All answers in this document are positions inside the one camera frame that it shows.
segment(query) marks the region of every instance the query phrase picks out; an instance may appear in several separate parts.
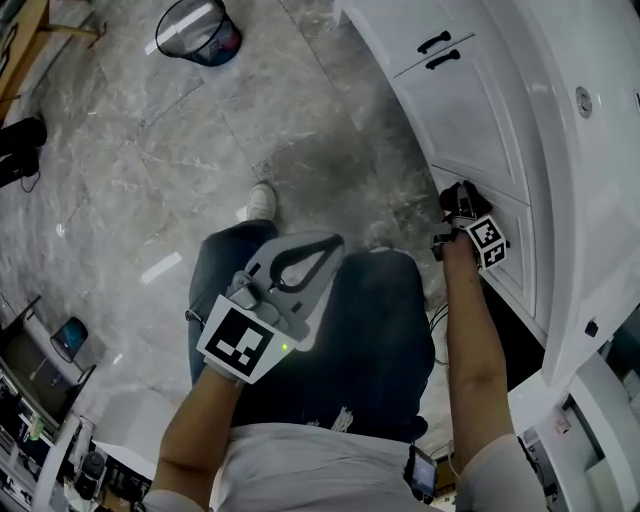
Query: gray tile floor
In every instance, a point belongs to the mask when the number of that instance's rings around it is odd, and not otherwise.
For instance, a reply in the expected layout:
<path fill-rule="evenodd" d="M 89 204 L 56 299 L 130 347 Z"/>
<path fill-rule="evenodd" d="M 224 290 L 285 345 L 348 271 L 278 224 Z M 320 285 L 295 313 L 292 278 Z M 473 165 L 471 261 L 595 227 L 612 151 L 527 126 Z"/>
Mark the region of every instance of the gray tile floor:
<path fill-rule="evenodd" d="M 220 68 L 146 55 L 161 0 L 94 0 L 86 42 L 56 35 L 10 119 L 41 111 L 49 141 L 27 195 L 0 190 L 0 290 L 11 308 L 43 296 L 44 322 L 81 318 L 79 359 L 98 370 L 77 410 L 99 419 L 109 397 L 150 387 L 188 392 L 188 287 L 199 243 L 238 221 L 251 187 L 268 179 L 284 231 L 335 230 L 408 251 L 429 309 L 444 297 L 429 245 L 440 212 L 415 136 L 365 43 L 336 28 L 331 0 L 229 0 L 245 40 Z M 86 4 L 57 0 L 56 21 L 78 24 Z M 145 270 L 182 262 L 148 285 Z M 442 355 L 442 332 L 436 336 Z M 423 399 L 433 451 L 451 436 L 446 375 Z"/>

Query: black cabinet handle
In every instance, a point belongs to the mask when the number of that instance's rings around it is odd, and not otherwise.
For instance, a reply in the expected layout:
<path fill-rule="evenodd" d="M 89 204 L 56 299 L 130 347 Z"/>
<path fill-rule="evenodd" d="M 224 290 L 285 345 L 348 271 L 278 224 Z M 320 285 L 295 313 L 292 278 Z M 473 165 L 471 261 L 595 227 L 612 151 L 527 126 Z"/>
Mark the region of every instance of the black cabinet handle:
<path fill-rule="evenodd" d="M 429 39 L 425 43 L 422 43 L 420 45 L 420 47 L 418 48 L 418 51 L 420 53 L 424 53 L 426 55 L 427 54 L 427 50 L 429 48 L 431 48 L 434 44 L 439 43 L 440 41 L 451 41 L 451 34 L 449 34 L 449 32 L 445 30 L 439 36 L 434 37 L 433 39 Z"/>
<path fill-rule="evenodd" d="M 438 57 L 437 59 L 433 59 L 429 64 L 427 64 L 427 69 L 434 70 L 440 64 L 444 64 L 448 60 L 460 60 L 460 52 L 458 50 L 453 50 L 448 55 L 444 55 L 443 57 Z"/>

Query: white t-shirt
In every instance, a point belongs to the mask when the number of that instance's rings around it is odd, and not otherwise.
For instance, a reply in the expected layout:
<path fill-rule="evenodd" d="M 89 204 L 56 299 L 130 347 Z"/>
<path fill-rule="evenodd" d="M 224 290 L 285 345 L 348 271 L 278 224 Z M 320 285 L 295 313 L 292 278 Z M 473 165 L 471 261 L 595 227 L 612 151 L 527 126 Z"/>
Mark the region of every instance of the white t-shirt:
<path fill-rule="evenodd" d="M 219 512 L 425 512 L 403 479 L 409 445 L 318 427 L 258 424 L 231 430 L 213 488 Z M 170 491 L 150 492 L 148 512 L 202 512 Z M 545 512 L 538 479 L 518 440 L 484 448 L 458 482 L 458 511 Z"/>

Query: cabinet door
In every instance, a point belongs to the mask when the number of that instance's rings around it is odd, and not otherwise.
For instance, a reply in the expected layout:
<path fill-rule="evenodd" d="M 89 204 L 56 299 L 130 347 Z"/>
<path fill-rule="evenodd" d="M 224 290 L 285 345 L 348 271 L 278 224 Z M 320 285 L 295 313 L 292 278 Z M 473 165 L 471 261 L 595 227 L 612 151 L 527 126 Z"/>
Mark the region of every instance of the cabinet door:
<path fill-rule="evenodd" d="M 346 0 L 343 6 L 391 78 L 471 35 L 454 20 L 450 2 Z"/>
<path fill-rule="evenodd" d="M 442 192 L 465 179 L 437 167 L 431 167 L 431 175 L 438 192 Z M 519 308 L 513 306 L 514 300 L 521 309 L 524 309 L 533 318 L 535 315 L 536 275 L 531 207 L 478 183 L 474 182 L 474 185 L 478 187 L 478 192 L 493 206 L 491 215 L 510 244 L 507 250 L 507 259 L 497 267 L 485 272 L 483 277 L 505 302 L 516 310 L 516 313 Z"/>
<path fill-rule="evenodd" d="M 509 91 L 502 90 L 504 82 L 494 73 L 491 59 L 497 59 L 501 73 L 509 61 L 501 58 L 499 48 L 486 51 L 479 41 L 474 36 L 456 44 L 392 83 L 430 165 L 529 204 L 505 101 Z M 447 56 L 451 58 L 438 64 Z M 513 73 L 518 73 L 515 65 Z"/>

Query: black and white square marker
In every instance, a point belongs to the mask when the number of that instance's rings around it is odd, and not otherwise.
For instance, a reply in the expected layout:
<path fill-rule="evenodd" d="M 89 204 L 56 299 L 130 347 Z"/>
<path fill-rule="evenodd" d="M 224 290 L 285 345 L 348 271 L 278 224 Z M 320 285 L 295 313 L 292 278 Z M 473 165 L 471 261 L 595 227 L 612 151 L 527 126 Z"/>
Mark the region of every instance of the black and white square marker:
<path fill-rule="evenodd" d="M 482 252 L 482 266 L 483 268 L 490 268 L 497 265 L 507 257 L 507 245 L 505 243 L 499 243 L 491 249 L 487 249 L 486 252 Z"/>
<path fill-rule="evenodd" d="M 500 230 L 495 225 L 491 217 L 486 217 L 482 222 L 478 222 L 476 225 L 469 226 L 467 232 L 473 237 L 476 242 L 476 246 L 482 251 L 491 244 L 500 240 Z"/>
<path fill-rule="evenodd" d="M 230 309 L 207 343 L 206 350 L 250 377 L 272 338 L 272 332 Z"/>

